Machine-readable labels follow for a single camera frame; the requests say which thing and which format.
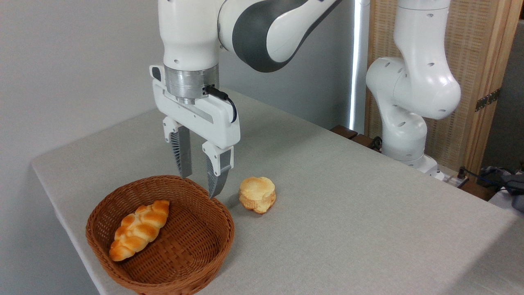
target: bread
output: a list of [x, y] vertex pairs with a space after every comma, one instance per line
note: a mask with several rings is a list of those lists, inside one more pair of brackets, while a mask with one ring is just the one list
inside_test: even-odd
[[169, 214], [169, 201], [158, 200], [149, 206], [140, 206], [122, 219], [115, 232], [115, 241], [109, 249], [113, 261], [122, 261], [142, 251], [155, 240]]
[[275, 203], [275, 185], [267, 177], [250, 177], [240, 184], [238, 199], [248, 210], [264, 214]]

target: wicker basket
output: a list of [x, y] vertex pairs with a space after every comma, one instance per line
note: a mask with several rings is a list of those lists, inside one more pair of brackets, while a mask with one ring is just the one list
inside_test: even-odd
[[[122, 219], [157, 199], [171, 202], [166, 225], [142, 251], [121, 262], [109, 248]], [[161, 175], [117, 188], [89, 216], [85, 235], [107, 274], [139, 294], [194, 294], [220, 269], [234, 236], [229, 211], [189, 179]]]

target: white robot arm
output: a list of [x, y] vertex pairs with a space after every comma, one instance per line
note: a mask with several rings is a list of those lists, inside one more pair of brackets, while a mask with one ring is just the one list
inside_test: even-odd
[[209, 194], [222, 190], [240, 140], [234, 103], [218, 90], [220, 48], [258, 71], [285, 66], [340, 0], [158, 0], [163, 66], [153, 90], [182, 177], [192, 174], [189, 130], [205, 138]]
[[[240, 128], [233, 102], [218, 90], [221, 48], [257, 71], [276, 71], [340, 1], [158, 0], [164, 65], [151, 66], [150, 73], [182, 177], [192, 173], [189, 130], [207, 140], [202, 149], [210, 197], [220, 193], [234, 166]], [[395, 41], [404, 60], [378, 59], [367, 75], [384, 122], [384, 153], [417, 168], [426, 159], [426, 126], [414, 113], [440, 119], [460, 98], [443, 46], [449, 3], [399, 0]]]
[[383, 153], [435, 177], [436, 162], [424, 155], [422, 117], [447, 117], [461, 96], [444, 52], [450, 1], [399, 0], [394, 39], [403, 59], [379, 58], [366, 75], [382, 118]]

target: black cable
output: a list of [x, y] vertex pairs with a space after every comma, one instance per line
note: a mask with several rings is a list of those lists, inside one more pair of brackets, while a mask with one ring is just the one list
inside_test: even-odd
[[500, 183], [500, 182], [497, 182], [497, 181], [491, 181], [491, 180], [489, 180], [489, 179], [486, 179], [486, 178], [484, 178], [484, 177], [482, 177], [482, 176], [480, 176], [480, 175], [477, 175], [477, 174], [475, 174], [475, 173], [469, 171], [469, 170], [466, 169], [466, 167], [464, 167], [464, 166], [460, 167], [460, 169], [464, 170], [464, 171], [467, 172], [469, 175], [474, 176], [474, 177], [476, 177], [476, 178], [478, 178], [478, 179], [480, 179], [480, 180], [482, 180], [482, 181], [485, 181], [485, 182], [487, 182], [487, 183], [491, 183], [491, 184], [494, 184], [494, 185], [496, 185], [496, 186], [503, 186], [503, 187], [505, 187], [505, 188], [511, 188], [511, 189], [514, 189], [514, 190], [519, 191], [519, 192], [522, 191], [522, 188], [520, 188], [520, 187], [514, 187], [514, 186], [511, 186], [511, 185], [508, 185], [508, 184], [504, 184], [504, 183]]
[[236, 106], [235, 104], [233, 103], [233, 101], [231, 100], [231, 98], [229, 98], [229, 96], [226, 98], [227, 101], [229, 101], [229, 103], [231, 104], [231, 107], [233, 107], [233, 120], [231, 121], [231, 123], [235, 122], [236, 121]]
[[218, 97], [222, 100], [227, 100], [230, 104], [231, 104], [231, 107], [233, 108], [233, 120], [231, 121], [231, 123], [234, 123], [236, 121], [236, 117], [237, 117], [237, 113], [236, 113], [236, 106], [235, 104], [233, 103], [233, 101], [231, 100], [231, 98], [229, 98], [229, 95], [227, 95], [227, 93], [223, 92], [223, 91], [220, 91], [218, 89], [216, 89], [214, 87], [215, 84], [213, 85], [207, 85], [206, 87], [204, 87], [202, 90], [204, 90], [205, 92], [203, 94], [205, 94], [206, 92], [208, 94], [211, 94], [215, 97]]

